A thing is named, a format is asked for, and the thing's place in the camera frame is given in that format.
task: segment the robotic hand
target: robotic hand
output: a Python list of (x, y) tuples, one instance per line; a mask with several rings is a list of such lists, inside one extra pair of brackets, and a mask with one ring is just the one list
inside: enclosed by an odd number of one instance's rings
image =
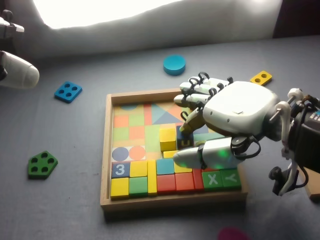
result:
[[(22, 34), (25, 29), (11, 23), (13, 14), (4, 10), (0, 17), (0, 39), (13, 38)], [(38, 70), (29, 62), (11, 53), (0, 50), (0, 86), (28, 89), (37, 85)]]
[[(313, 125), (319, 132), (309, 130), (308, 126), (303, 128), (307, 122), (306, 116), (315, 116), (320, 107), (317, 98), (304, 97), (300, 89), (293, 88), (288, 94), (289, 100), (280, 102), (274, 92), (263, 86), (244, 81), (234, 82), (232, 77), (227, 80), (210, 78), (205, 72), (182, 83), (180, 89), (182, 94), (176, 96), (174, 102), (192, 110), (189, 115), (181, 113), (185, 120), (180, 127), (182, 135), (187, 137), (194, 130), (207, 125), (226, 137), (180, 150), (173, 156), (179, 166), (236, 168), (243, 160), (257, 156), (261, 151), (259, 141), (267, 137), (276, 142), (282, 140), (282, 156), (292, 161), (286, 171), (275, 167), (270, 172), (269, 177), (275, 180), (275, 194), (281, 196), (294, 188), (305, 186), (308, 175), (304, 166), (320, 172), (320, 163), (314, 160), (317, 157), (314, 149), (311, 149), (313, 151), (309, 158), (304, 152), (310, 144), (310, 135), (313, 134), (320, 142), (320, 121), (316, 121), (316, 126)], [(247, 154), (252, 143), (256, 143), (257, 150)], [(296, 185), (298, 165), (306, 176), (306, 182), (301, 185)]]

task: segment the blue triangle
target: blue triangle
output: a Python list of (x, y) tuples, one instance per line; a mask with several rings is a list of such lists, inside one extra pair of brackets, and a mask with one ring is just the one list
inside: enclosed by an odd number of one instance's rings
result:
[(155, 124), (155, 122), (166, 113), (164, 109), (162, 109), (156, 104), (151, 105), (151, 112), (152, 112), (152, 124)]
[(182, 121), (175, 116), (172, 116), (170, 113), (165, 112), (157, 121), (153, 124), (175, 124), (182, 123)]

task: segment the orange circle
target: orange circle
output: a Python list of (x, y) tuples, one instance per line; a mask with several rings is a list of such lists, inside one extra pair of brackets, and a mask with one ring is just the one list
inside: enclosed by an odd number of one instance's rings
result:
[(133, 146), (129, 150), (129, 157), (133, 160), (141, 160), (146, 155), (146, 150), (142, 146)]

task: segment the number 3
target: number 3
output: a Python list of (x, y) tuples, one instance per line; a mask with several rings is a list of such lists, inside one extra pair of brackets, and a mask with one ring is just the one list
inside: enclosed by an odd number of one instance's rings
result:
[(117, 168), (118, 170), (120, 170), (120, 172), (116, 171), (115, 174), (117, 174), (117, 175), (122, 175), (122, 174), (125, 173), (125, 165), (119, 164), (119, 165), (116, 166), (116, 168)]

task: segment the wooden puzzle board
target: wooden puzzle board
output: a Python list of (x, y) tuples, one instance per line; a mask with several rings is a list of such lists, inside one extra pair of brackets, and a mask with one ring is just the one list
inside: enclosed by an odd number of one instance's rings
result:
[[(112, 163), (162, 158), (159, 130), (180, 126), (183, 124), (181, 111), (189, 111), (174, 104), (173, 98), (179, 93), (179, 89), (168, 89), (107, 96), (100, 196), (100, 204), (105, 211), (246, 199), (248, 186), (241, 164), (238, 167), (241, 190), (117, 200), (110, 198)], [(206, 126), (194, 132), (195, 143), (219, 137), (220, 134)]]

